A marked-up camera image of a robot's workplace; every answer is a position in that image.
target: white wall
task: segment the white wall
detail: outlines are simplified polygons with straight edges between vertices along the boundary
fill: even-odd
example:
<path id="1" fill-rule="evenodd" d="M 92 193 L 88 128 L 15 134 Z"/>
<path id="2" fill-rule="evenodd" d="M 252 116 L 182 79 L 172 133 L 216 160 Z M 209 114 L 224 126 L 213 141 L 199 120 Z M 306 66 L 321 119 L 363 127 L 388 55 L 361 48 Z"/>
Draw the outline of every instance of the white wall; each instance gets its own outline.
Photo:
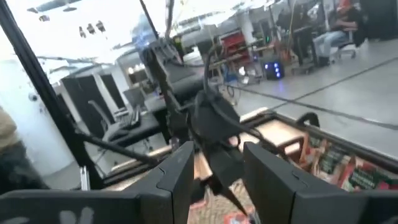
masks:
<path id="1" fill-rule="evenodd" d="M 0 62 L 0 105 L 17 124 L 33 166 L 42 175 L 53 174 L 73 162 L 73 156 L 42 103 L 30 101 L 35 88 L 17 60 Z"/>

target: gray floor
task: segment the gray floor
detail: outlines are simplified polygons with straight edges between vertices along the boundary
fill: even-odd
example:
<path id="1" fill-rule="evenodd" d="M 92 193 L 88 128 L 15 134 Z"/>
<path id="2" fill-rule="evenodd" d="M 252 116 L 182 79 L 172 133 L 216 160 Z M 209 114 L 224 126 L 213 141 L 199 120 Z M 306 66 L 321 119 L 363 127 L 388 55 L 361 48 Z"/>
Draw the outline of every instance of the gray floor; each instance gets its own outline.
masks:
<path id="1" fill-rule="evenodd" d="M 398 124 L 398 119 L 395 118 L 398 114 L 398 104 L 395 101 L 398 97 L 397 67 L 398 40 L 365 43 L 358 49 L 355 59 L 343 58 L 342 62 L 310 75 L 285 77 L 277 82 L 264 81 L 259 85 L 248 86 L 247 89 L 383 123 Z M 239 114 L 262 106 L 275 108 L 293 118 L 304 112 L 314 111 L 245 91 L 237 91 L 236 97 L 239 98 L 236 106 Z M 322 129 L 398 159 L 398 150 L 395 149 L 397 131 L 322 111 L 315 112 L 320 117 Z M 158 147 L 165 143 L 158 135 L 151 139 L 151 144 Z M 141 142 L 133 147 L 135 150 L 145 151 Z M 95 147 L 89 146 L 89 151 L 94 160 L 98 158 Z M 126 160 L 123 156 L 108 152 L 98 165 L 108 172 L 115 162 Z M 72 164 L 45 179 L 53 188 L 69 189 L 79 183 L 78 167 Z"/>

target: person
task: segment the person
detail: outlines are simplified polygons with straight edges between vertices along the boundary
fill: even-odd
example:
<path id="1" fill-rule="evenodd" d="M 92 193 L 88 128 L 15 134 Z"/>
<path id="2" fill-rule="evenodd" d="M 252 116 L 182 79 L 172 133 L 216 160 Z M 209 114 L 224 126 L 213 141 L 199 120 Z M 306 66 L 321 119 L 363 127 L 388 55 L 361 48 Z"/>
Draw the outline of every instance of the person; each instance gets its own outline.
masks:
<path id="1" fill-rule="evenodd" d="M 14 120 L 0 107 L 0 194 L 20 189 L 49 189 L 27 158 L 16 131 Z"/>
<path id="2" fill-rule="evenodd" d="M 354 39 L 358 39 L 355 36 L 359 31 L 361 21 L 360 12 L 351 5 L 351 1 L 341 0 L 337 8 L 336 21 L 331 25 L 330 31 L 313 40 L 319 66 L 329 64 L 333 44 L 349 41 L 349 32 L 354 32 Z"/>

